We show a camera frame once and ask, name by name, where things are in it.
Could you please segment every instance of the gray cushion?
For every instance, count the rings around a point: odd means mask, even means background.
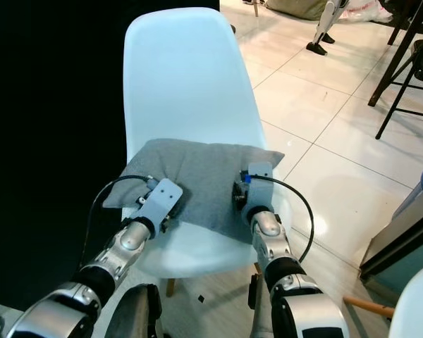
[[[243,225],[232,204],[233,182],[251,162],[268,161],[274,168],[282,158],[279,152],[253,146],[153,139],[141,148],[121,175],[151,175],[158,180],[167,177],[183,188],[176,220],[250,243],[250,230]],[[103,207],[135,206],[136,199],[148,191],[144,182],[118,182]]]

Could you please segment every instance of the white plastic chair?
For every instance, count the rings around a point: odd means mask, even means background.
[[[125,35],[123,93],[127,161],[146,141],[162,137],[266,146],[237,42],[217,11],[178,8],[134,20]],[[288,202],[273,203],[289,228]],[[149,241],[137,265],[157,277],[180,278],[255,261],[252,246],[181,223]]]
[[[423,338],[423,269],[406,285],[395,307],[389,338]]]

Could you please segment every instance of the white tile floor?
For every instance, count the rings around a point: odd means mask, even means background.
[[[369,240],[423,170],[423,119],[396,113],[382,139],[374,139],[398,92],[390,86],[375,108],[367,105],[396,48],[386,45],[392,29],[339,23],[330,31],[337,42],[323,44],[329,52],[323,57],[305,50],[315,22],[264,7],[256,18],[253,7],[240,0],[221,0],[221,12],[237,29],[268,145],[286,154],[278,178],[305,195],[317,219],[305,270],[341,306],[351,337],[386,337],[384,319],[347,308],[341,299],[350,294],[370,300],[357,267]],[[404,104],[423,111],[423,92],[408,90]],[[309,222],[303,205],[293,195],[290,200],[290,242],[299,253]],[[247,285],[253,272],[247,267],[177,281],[173,298],[163,297],[166,331],[173,338],[248,337]],[[140,282],[156,282],[162,291],[166,285],[134,270],[104,309],[93,337],[104,336],[118,298]],[[197,300],[200,294],[204,303]]]

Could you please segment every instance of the robot leg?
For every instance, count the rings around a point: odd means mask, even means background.
[[[320,41],[327,42],[328,44],[333,44],[335,42],[327,32],[331,29],[332,25],[338,20],[340,15],[345,10],[346,6],[349,4],[349,0],[328,0],[324,11],[319,19],[319,24],[317,26],[317,33],[312,42],[307,45],[309,51],[313,51],[319,55],[326,55],[327,51],[319,45]]]

